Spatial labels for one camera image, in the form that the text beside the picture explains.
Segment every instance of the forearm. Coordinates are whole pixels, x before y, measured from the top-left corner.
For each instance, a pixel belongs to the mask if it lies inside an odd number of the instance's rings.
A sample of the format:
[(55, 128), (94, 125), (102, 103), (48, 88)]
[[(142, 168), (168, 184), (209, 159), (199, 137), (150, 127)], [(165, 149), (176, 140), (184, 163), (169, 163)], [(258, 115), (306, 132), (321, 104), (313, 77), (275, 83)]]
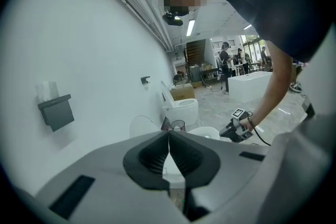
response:
[(292, 58), (267, 41), (270, 54), (274, 59), (274, 70), (268, 83), (264, 97), (250, 117), (254, 126), (258, 125), (284, 98), (288, 91), (291, 73)]

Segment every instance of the hand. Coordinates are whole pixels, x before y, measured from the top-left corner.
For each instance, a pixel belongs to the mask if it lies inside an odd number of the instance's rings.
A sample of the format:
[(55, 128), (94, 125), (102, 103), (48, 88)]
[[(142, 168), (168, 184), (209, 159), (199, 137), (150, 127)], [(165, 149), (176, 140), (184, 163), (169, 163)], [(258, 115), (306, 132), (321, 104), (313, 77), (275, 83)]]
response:
[(250, 124), (250, 122), (248, 121), (248, 119), (243, 119), (240, 122), (241, 126), (244, 126), (246, 129), (248, 129), (250, 132), (253, 130), (253, 126)]

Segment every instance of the toilet paper roll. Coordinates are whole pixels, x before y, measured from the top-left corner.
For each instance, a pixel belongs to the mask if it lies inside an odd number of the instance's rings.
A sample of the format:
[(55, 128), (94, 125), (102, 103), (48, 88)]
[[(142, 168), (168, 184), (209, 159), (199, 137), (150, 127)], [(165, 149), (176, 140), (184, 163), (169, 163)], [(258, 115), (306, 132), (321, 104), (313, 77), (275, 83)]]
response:
[(35, 85), (37, 99), (39, 103), (43, 103), (59, 97), (56, 82), (43, 81)]

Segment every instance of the bathtub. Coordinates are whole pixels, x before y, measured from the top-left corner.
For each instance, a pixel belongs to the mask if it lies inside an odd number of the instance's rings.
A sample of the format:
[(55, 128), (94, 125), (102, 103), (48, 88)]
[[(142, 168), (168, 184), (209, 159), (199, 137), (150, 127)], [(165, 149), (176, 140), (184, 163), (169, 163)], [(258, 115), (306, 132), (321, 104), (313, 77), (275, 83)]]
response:
[(229, 78), (230, 97), (244, 103), (263, 97), (271, 75), (260, 71)]

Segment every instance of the ceiling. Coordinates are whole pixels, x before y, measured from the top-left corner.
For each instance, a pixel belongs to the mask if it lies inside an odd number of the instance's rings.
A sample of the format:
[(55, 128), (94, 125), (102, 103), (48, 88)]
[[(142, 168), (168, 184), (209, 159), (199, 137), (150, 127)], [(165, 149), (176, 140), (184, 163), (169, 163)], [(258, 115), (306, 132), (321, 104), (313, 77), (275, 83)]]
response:
[[(148, 1), (151, 9), (157, 9), (155, 1)], [(187, 42), (196, 41), (216, 36), (255, 35), (253, 27), (243, 30), (248, 23), (225, 0), (208, 0), (206, 6), (199, 7), (187, 16), (181, 17), (183, 26), (169, 26), (163, 23), (161, 17), (164, 14), (163, 7), (159, 7), (154, 15), (148, 16), (145, 9), (138, 9), (143, 21), (157, 36), (167, 51), (182, 50)], [(195, 25), (191, 36), (186, 37), (189, 20), (195, 19)]]

